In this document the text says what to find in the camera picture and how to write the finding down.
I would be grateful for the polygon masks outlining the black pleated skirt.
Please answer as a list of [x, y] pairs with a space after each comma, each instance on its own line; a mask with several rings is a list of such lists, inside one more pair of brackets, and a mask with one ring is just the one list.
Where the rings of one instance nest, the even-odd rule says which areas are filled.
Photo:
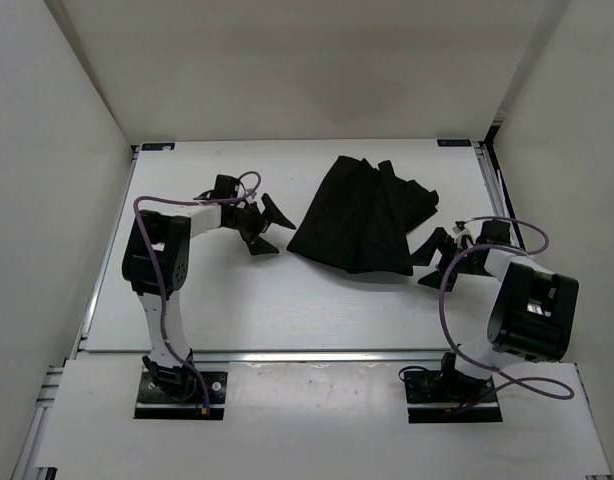
[[389, 160], [339, 156], [287, 250], [350, 274], [413, 274], [407, 235], [437, 213], [439, 195], [398, 177]]

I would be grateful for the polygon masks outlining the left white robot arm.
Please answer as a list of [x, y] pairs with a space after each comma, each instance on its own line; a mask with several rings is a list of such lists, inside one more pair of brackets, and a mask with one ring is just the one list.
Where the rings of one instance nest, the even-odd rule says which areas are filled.
[[193, 360], [186, 339], [180, 291], [193, 238], [217, 229], [238, 232], [252, 256], [277, 255], [262, 235], [270, 226], [296, 226], [264, 193], [255, 170], [238, 177], [219, 174], [214, 186], [190, 200], [141, 195], [133, 200], [134, 221], [121, 262], [121, 274], [141, 303], [150, 338], [143, 364], [151, 381], [175, 402], [194, 400], [207, 410], [210, 388]]

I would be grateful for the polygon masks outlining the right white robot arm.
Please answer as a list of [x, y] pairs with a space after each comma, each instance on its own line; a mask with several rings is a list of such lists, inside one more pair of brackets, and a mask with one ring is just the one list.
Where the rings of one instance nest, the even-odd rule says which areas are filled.
[[470, 402], [488, 393], [494, 375], [535, 391], [536, 380], [514, 378], [507, 368], [521, 362], [558, 362], [569, 347], [578, 281], [540, 266], [534, 252], [513, 246], [513, 219], [481, 216], [478, 220], [482, 224], [478, 236], [472, 236], [465, 220], [451, 232], [438, 227], [410, 256], [415, 266], [428, 266], [435, 254], [441, 256], [435, 270], [420, 281], [438, 291], [440, 308], [461, 275], [491, 277], [499, 283], [486, 331], [472, 342], [457, 343], [446, 313], [440, 311], [450, 350], [439, 371], [427, 372], [419, 380], [424, 398]]

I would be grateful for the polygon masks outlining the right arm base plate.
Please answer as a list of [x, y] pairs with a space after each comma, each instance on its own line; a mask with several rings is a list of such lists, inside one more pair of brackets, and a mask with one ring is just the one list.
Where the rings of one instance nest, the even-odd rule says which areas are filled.
[[410, 424], [500, 423], [503, 421], [493, 381], [468, 377], [455, 370], [456, 355], [445, 353], [440, 366], [403, 367]]

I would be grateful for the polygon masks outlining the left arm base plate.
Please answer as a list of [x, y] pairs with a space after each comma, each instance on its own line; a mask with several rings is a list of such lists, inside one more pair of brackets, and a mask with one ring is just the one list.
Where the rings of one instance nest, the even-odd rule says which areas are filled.
[[224, 418], [228, 386], [227, 371], [201, 371], [206, 389], [198, 376], [187, 368], [157, 367], [147, 358], [138, 387], [134, 418], [140, 420], [207, 420]]

